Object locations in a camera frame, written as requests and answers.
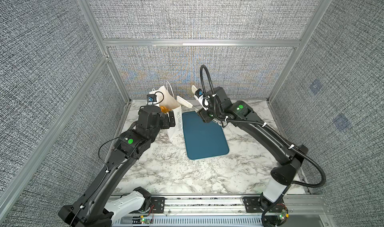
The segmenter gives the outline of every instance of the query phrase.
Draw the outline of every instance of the marble pattern tabletop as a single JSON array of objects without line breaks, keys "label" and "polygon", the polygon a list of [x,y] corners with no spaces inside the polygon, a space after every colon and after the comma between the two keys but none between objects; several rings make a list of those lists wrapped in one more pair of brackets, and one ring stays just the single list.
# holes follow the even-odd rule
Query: marble pattern tabletop
[{"label": "marble pattern tabletop", "polygon": [[[266,101],[245,102],[277,129]],[[145,104],[146,100],[133,100],[123,132],[137,120],[138,109]],[[223,131],[230,150],[227,155],[190,160],[182,130],[171,140],[161,130],[151,147],[124,175],[115,192],[127,193],[141,186],[152,194],[260,194],[268,183],[271,169],[277,166],[275,158],[251,135],[232,124]],[[305,190],[292,185],[288,194],[305,194]]]}]

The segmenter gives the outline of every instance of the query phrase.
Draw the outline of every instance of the dark blue spot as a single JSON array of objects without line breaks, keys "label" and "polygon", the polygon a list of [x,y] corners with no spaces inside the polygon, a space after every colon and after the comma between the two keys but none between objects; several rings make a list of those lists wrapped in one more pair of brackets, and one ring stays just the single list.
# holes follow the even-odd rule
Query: dark blue spot
[{"label": "dark blue spot", "polygon": [[334,119],[333,123],[335,124],[336,128],[342,132],[348,128],[351,127],[352,123],[345,117],[344,114],[338,114]]},{"label": "dark blue spot", "polygon": [[323,87],[323,84],[320,83],[320,80],[315,79],[310,85],[310,90],[314,95],[316,95],[317,93],[319,93],[322,87]]}]

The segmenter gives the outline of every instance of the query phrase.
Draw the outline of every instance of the white paper bag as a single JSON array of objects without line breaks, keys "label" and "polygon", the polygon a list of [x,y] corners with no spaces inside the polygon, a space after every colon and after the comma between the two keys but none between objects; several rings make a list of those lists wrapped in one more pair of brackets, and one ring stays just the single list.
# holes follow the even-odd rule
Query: white paper bag
[{"label": "white paper bag", "polygon": [[[168,92],[168,85],[170,86],[170,90],[172,91],[172,95]],[[164,106],[170,111],[173,111],[173,114],[175,115],[175,127],[170,127],[169,129],[164,129],[166,134],[168,135],[168,138],[171,139],[177,134],[180,133],[180,131],[183,129],[183,119],[181,115],[181,105],[175,100],[175,95],[173,94],[172,87],[170,83],[167,81],[167,88],[163,85],[158,90],[153,90],[152,92],[149,92],[150,94],[154,94],[155,92],[161,92],[164,94],[164,100],[163,95],[161,93],[156,93],[156,99],[158,102],[161,101],[159,104],[160,106]]]}]

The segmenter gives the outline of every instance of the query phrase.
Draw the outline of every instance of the gray fabric wall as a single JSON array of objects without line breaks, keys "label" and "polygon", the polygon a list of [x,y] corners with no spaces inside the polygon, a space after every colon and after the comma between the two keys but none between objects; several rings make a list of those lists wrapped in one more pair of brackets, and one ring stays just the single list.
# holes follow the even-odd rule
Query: gray fabric wall
[{"label": "gray fabric wall", "polygon": [[176,95],[193,98],[205,64],[215,86],[231,98],[267,98],[291,47],[110,47],[131,97],[145,99],[169,81]]},{"label": "gray fabric wall", "polygon": [[[114,137],[124,105],[105,66],[1,227],[68,226],[57,213],[98,175],[98,147]],[[108,150],[102,148],[102,158]]]},{"label": "gray fabric wall", "polygon": [[76,0],[0,0],[0,194],[102,56]]},{"label": "gray fabric wall", "polygon": [[89,0],[105,38],[300,39],[319,0]]},{"label": "gray fabric wall", "polygon": [[[384,0],[333,0],[272,106],[325,170],[339,227],[382,226]],[[319,180],[308,164],[309,182]]]}]

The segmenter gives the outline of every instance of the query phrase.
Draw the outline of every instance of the blue mat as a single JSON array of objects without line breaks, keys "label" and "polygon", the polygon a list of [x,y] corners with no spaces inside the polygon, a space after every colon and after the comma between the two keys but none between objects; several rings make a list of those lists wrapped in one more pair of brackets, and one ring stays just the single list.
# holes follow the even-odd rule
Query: blue mat
[{"label": "blue mat", "polygon": [[195,112],[186,112],[182,116],[189,159],[202,159],[229,153],[228,143],[220,125],[213,121],[204,123]]}]

